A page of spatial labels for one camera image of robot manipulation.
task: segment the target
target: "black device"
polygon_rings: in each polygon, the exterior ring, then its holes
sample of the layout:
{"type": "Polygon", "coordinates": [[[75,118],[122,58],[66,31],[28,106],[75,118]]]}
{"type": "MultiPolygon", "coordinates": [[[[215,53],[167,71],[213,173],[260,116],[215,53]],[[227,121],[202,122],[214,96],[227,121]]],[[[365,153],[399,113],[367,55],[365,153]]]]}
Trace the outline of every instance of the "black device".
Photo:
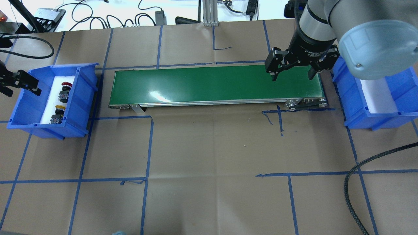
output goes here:
{"type": "Polygon", "coordinates": [[[155,12],[155,25],[167,25],[167,19],[163,10],[155,12]]]}
{"type": "Polygon", "coordinates": [[[333,45],[335,38],[325,41],[317,40],[307,36],[301,29],[300,21],[305,8],[312,18],[323,24],[327,23],[311,13],[307,0],[291,0],[286,4],[283,14],[287,18],[296,18],[296,30],[288,49],[282,51],[280,48],[273,47],[267,56],[265,71],[272,75],[273,81],[276,81],[278,74],[282,71],[307,65],[312,66],[308,71],[308,78],[311,80],[316,73],[324,69],[332,69],[339,57],[338,48],[333,45]]]}
{"type": "Polygon", "coordinates": [[[0,23],[0,34],[24,34],[31,33],[31,31],[22,23],[15,22],[1,22],[0,23]]]}
{"type": "Polygon", "coordinates": [[[192,20],[192,19],[181,17],[181,16],[176,17],[176,25],[197,24],[197,23],[200,23],[200,22],[201,21],[192,20]]]}
{"type": "Polygon", "coordinates": [[[248,0],[247,11],[245,13],[250,16],[250,20],[252,20],[255,15],[257,4],[258,0],[248,0]]]}
{"type": "Polygon", "coordinates": [[[9,2],[29,22],[32,33],[54,32],[65,14],[64,9],[39,8],[33,16],[21,1],[9,2]]]}

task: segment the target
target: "green conveyor belt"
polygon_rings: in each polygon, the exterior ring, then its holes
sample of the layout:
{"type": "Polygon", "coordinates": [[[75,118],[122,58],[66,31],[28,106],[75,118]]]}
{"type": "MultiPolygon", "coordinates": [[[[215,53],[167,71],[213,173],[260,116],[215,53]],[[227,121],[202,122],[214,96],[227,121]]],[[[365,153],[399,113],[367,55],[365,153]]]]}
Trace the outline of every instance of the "green conveyor belt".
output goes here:
{"type": "Polygon", "coordinates": [[[216,66],[184,69],[116,71],[110,108],[171,105],[283,102],[290,98],[324,97],[316,75],[309,80],[309,66],[279,74],[276,82],[264,65],[216,66]]]}

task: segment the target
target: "metal bracket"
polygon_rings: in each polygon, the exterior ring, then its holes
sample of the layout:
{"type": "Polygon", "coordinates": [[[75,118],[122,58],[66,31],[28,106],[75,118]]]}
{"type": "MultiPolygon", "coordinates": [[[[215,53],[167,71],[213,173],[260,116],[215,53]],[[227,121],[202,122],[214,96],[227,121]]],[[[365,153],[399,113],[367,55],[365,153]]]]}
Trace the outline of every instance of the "metal bracket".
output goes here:
{"type": "Polygon", "coordinates": [[[141,107],[140,105],[135,104],[129,104],[132,110],[135,111],[135,113],[145,113],[145,108],[141,107]]]}
{"type": "Polygon", "coordinates": [[[324,98],[319,99],[319,100],[303,99],[303,103],[301,102],[302,102],[301,99],[291,99],[291,100],[286,100],[285,105],[289,107],[289,111],[295,111],[296,109],[303,110],[306,108],[310,108],[312,106],[318,106],[320,108],[324,108],[328,106],[328,102],[324,98]]]}
{"type": "Polygon", "coordinates": [[[203,25],[218,26],[218,2],[217,0],[203,0],[203,25]]]}
{"type": "Polygon", "coordinates": [[[294,108],[294,106],[297,106],[301,101],[302,99],[290,99],[286,100],[285,105],[289,108],[290,111],[295,111],[296,109],[294,108]]]}

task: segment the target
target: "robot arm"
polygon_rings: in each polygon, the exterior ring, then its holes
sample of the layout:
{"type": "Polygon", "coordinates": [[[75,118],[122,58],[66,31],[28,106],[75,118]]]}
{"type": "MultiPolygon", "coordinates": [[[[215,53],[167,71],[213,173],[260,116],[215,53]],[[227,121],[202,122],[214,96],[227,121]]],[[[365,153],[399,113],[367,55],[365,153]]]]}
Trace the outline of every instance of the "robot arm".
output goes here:
{"type": "Polygon", "coordinates": [[[38,88],[38,82],[36,78],[21,69],[16,73],[10,72],[3,61],[0,61],[0,92],[8,97],[12,97],[13,90],[7,86],[23,88],[39,96],[41,89],[38,88]]]}
{"type": "Polygon", "coordinates": [[[312,78],[331,69],[339,53],[350,72],[365,80],[394,75],[418,61],[416,0],[292,0],[285,16],[295,17],[297,28],[289,48],[273,48],[266,59],[273,81],[293,66],[311,65],[312,78]]]}

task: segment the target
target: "black cable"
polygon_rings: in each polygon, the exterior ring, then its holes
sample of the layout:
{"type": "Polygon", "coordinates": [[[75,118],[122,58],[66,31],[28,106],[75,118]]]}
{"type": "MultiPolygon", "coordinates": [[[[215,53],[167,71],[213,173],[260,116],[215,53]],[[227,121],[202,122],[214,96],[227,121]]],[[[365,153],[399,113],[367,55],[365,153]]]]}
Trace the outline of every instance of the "black cable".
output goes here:
{"type": "Polygon", "coordinates": [[[64,4],[64,5],[61,5],[61,6],[59,6],[59,7],[56,9],[56,11],[58,11],[58,9],[60,9],[60,8],[61,8],[61,7],[63,7],[63,6],[67,6],[67,5],[76,5],[76,6],[73,8],[73,11],[71,12],[71,18],[72,18],[75,22],[77,22],[77,23],[86,22],[86,21],[88,21],[88,19],[87,19],[87,20],[85,20],[85,18],[84,18],[84,19],[82,19],[82,20],[76,20],[76,19],[74,19],[74,11],[75,11],[75,9],[77,8],[77,6],[79,6],[79,5],[85,5],[85,6],[88,6],[88,7],[90,8],[90,10],[92,11],[92,13],[90,14],[90,17],[93,17],[93,8],[92,8],[90,5],[88,5],[88,4],[86,4],[86,3],[83,3],[84,1],[86,1],[86,0],[82,0],[82,1],[80,1],[80,2],[78,2],[78,3],[67,3],[67,4],[64,4]]]}
{"type": "Polygon", "coordinates": [[[30,59],[46,59],[46,58],[49,58],[49,57],[53,56],[54,53],[55,53],[54,47],[47,40],[42,39],[42,38],[37,38],[37,37],[32,37],[32,36],[19,36],[19,35],[8,36],[7,38],[9,38],[9,39],[29,38],[29,39],[35,39],[35,40],[38,40],[38,41],[42,41],[42,42],[46,43],[51,48],[51,53],[47,56],[29,56],[29,55],[24,55],[24,54],[16,53],[16,52],[13,52],[13,51],[6,51],[6,50],[0,50],[0,52],[9,53],[9,54],[12,54],[12,55],[15,55],[15,56],[21,56],[21,57],[30,58],[30,59]]]}
{"type": "Polygon", "coordinates": [[[199,3],[198,3],[198,10],[197,10],[197,21],[200,21],[200,15],[201,15],[201,4],[202,4],[202,0],[199,0],[199,3]]]}
{"type": "Polygon", "coordinates": [[[150,18],[151,20],[152,20],[152,22],[153,22],[153,24],[155,25],[155,21],[152,19],[152,17],[149,15],[149,14],[147,14],[147,13],[139,13],[139,14],[137,14],[136,16],[135,16],[135,24],[138,24],[139,25],[139,18],[141,18],[142,16],[145,16],[145,17],[148,17],[148,18],[150,18]]]}
{"type": "Polygon", "coordinates": [[[258,7],[258,1],[257,1],[257,20],[260,19],[260,9],[258,7]]]}
{"type": "Polygon", "coordinates": [[[226,3],[224,3],[225,4],[225,6],[228,8],[228,10],[230,10],[230,11],[232,11],[232,12],[234,12],[234,13],[239,13],[239,14],[244,14],[243,12],[241,12],[241,11],[237,11],[237,10],[234,10],[234,9],[232,9],[230,6],[228,6],[226,3]]]}
{"type": "Polygon", "coordinates": [[[364,225],[362,224],[362,222],[360,221],[359,217],[357,216],[356,212],[353,209],[353,206],[351,205],[350,202],[350,197],[348,196],[348,181],[350,180],[350,176],[361,166],[363,166],[364,164],[373,161],[375,159],[381,158],[385,155],[391,154],[391,153],[396,153],[398,151],[401,150],[405,150],[408,148],[413,148],[418,146],[418,142],[416,143],[412,143],[412,144],[408,144],[399,148],[394,148],[391,149],[389,151],[374,155],[373,157],[369,157],[366,160],[360,162],[359,164],[355,165],[353,168],[351,168],[351,170],[347,173],[347,175],[345,176],[345,180],[344,180],[344,197],[345,197],[345,202],[347,204],[348,210],[351,213],[351,216],[354,218],[354,220],[356,221],[357,225],[359,226],[360,230],[363,232],[364,235],[369,235],[369,233],[367,232],[366,228],[364,227],[364,225]]]}
{"type": "Polygon", "coordinates": [[[124,27],[127,27],[127,26],[126,26],[126,23],[127,23],[128,21],[130,21],[130,22],[132,23],[132,26],[134,26],[133,21],[132,21],[131,19],[127,19],[127,20],[125,21],[125,24],[123,25],[124,27]]]}
{"type": "Polygon", "coordinates": [[[142,2],[142,0],[140,0],[140,1],[139,1],[139,3],[138,3],[138,9],[139,9],[139,10],[148,10],[148,9],[151,9],[151,8],[159,8],[160,10],[163,10],[163,9],[162,9],[162,8],[160,8],[160,7],[150,7],[150,8],[145,8],[145,9],[142,9],[142,8],[140,8],[140,7],[139,7],[139,5],[141,4],[141,2],[142,2]]]}
{"type": "Polygon", "coordinates": [[[78,24],[80,24],[80,23],[83,23],[83,22],[86,22],[88,19],[90,19],[90,18],[98,18],[99,20],[102,20],[103,22],[104,22],[104,28],[108,28],[108,26],[107,26],[107,24],[106,24],[106,21],[103,19],[103,18],[101,18],[101,17],[93,17],[93,16],[89,16],[89,17],[86,17],[86,18],[84,18],[84,19],[82,19],[81,21],[79,21],[79,22],[77,22],[75,25],[73,25],[73,27],[71,27],[71,29],[69,29],[69,31],[71,31],[75,26],[77,26],[78,24]]]}
{"type": "Polygon", "coordinates": [[[123,26],[123,23],[122,23],[122,21],[120,21],[120,19],[118,19],[117,17],[112,16],[112,15],[107,15],[107,16],[106,16],[106,21],[107,21],[107,25],[109,26],[109,28],[111,28],[111,26],[110,26],[110,22],[109,22],[109,16],[111,16],[111,17],[113,17],[113,18],[117,19],[117,21],[119,21],[119,23],[123,26]]]}
{"type": "Polygon", "coordinates": [[[155,21],[154,21],[154,20],[153,20],[153,19],[152,19],[152,18],[151,18],[148,14],[140,15],[140,16],[138,17],[138,25],[139,25],[139,19],[140,19],[141,17],[143,17],[143,16],[150,18],[150,19],[152,20],[152,22],[153,22],[154,26],[156,26],[155,21]]]}
{"type": "Polygon", "coordinates": [[[105,25],[104,25],[104,23],[103,23],[103,21],[101,21],[101,20],[99,19],[99,17],[93,17],[93,18],[92,18],[92,20],[90,21],[90,29],[92,29],[92,23],[93,23],[93,20],[96,20],[96,19],[97,19],[98,21],[100,21],[100,23],[102,23],[102,27],[103,27],[103,28],[106,28],[106,27],[105,27],[105,25]]]}

